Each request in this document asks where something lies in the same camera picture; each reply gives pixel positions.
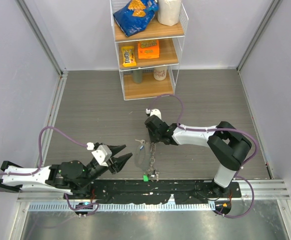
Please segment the silver key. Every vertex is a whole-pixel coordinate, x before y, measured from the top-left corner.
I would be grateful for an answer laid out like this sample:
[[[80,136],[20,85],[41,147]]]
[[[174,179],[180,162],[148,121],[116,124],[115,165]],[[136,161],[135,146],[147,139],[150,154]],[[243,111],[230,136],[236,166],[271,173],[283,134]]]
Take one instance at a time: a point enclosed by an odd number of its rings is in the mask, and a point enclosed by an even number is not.
[[[135,141],[137,141],[138,143],[142,145],[146,144],[146,141],[144,139],[141,139],[141,140],[136,139]]]

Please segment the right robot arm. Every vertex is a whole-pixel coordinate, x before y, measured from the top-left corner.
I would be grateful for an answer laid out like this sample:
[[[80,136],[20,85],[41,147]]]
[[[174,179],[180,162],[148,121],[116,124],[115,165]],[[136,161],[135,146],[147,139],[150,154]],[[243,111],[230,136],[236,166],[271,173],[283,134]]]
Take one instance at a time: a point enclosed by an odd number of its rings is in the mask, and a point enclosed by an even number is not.
[[[177,123],[168,125],[157,115],[151,115],[144,124],[153,143],[210,148],[219,161],[219,168],[211,185],[211,190],[217,197],[223,197],[230,191],[230,183],[252,148],[251,142],[226,121],[211,127],[189,127]]]

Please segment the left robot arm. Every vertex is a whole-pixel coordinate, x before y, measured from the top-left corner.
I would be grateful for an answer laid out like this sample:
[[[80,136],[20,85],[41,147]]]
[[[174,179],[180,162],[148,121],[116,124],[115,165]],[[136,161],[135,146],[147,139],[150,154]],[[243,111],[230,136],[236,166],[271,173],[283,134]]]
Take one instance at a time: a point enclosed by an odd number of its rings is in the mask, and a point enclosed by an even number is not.
[[[91,152],[92,160],[83,164],[79,160],[64,161],[39,168],[24,168],[10,161],[1,165],[0,192],[60,192],[73,199],[87,199],[93,195],[93,182],[102,174],[110,171],[119,173],[133,156],[127,153],[119,157],[126,145],[106,145],[88,142],[86,149]]]

